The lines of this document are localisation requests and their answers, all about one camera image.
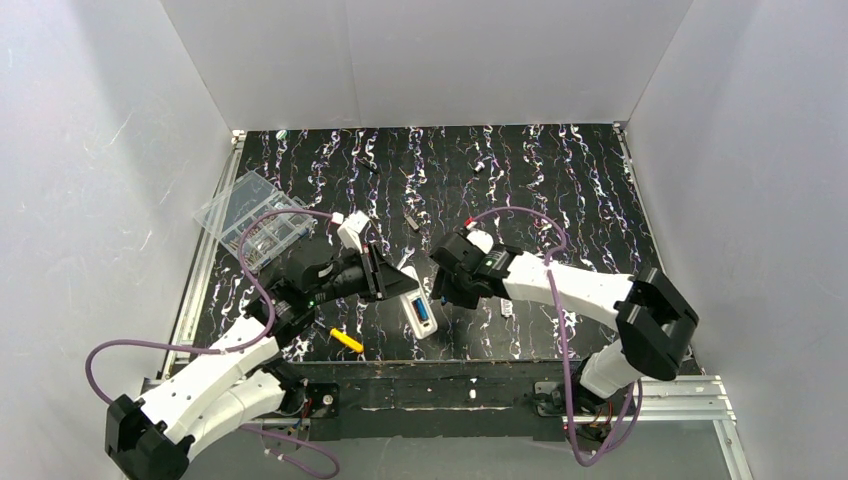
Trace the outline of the blue AA battery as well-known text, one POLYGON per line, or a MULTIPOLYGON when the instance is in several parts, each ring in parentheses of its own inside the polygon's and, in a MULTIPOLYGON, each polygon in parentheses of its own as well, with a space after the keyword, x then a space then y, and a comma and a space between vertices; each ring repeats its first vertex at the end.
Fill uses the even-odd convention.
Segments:
POLYGON ((418 317, 419 324, 423 328, 428 328, 430 325, 430 314, 428 310, 428 305, 421 298, 414 299, 412 301, 412 305, 418 317))

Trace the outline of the white remote control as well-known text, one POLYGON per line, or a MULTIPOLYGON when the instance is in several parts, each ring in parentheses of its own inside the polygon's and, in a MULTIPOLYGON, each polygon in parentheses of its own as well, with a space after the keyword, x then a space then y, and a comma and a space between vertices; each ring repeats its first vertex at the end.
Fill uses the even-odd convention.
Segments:
POLYGON ((416 269, 412 265, 406 265, 401 271, 415 280, 417 284, 415 289, 400 296, 400 302, 415 338, 423 340, 437 332, 438 323, 416 269))

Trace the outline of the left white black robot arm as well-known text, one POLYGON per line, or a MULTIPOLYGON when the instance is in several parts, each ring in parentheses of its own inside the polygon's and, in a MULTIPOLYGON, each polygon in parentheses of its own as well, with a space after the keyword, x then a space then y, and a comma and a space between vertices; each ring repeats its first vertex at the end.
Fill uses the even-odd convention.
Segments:
POLYGON ((260 272, 257 299, 214 343, 169 380, 107 409, 105 451, 128 479, 179 479, 223 436, 272 412, 301 415, 312 389, 279 352, 311 327, 324 303, 407 299, 420 291, 414 268, 392 265, 376 244, 339 254, 303 241, 260 272))

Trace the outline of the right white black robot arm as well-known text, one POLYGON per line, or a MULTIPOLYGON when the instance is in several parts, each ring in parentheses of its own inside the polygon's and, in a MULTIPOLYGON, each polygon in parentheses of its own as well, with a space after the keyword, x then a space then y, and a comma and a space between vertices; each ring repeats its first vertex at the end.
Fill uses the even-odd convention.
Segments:
POLYGON ((446 234, 429 257, 438 267, 435 299, 467 309, 492 297, 548 304, 616 331, 617 340, 571 375, 573 392, 592 400, 607 399, 643 377, 674 380, 699 323, 658 268, 635 275, 584 270, 496 243, 477 229, 446 234))

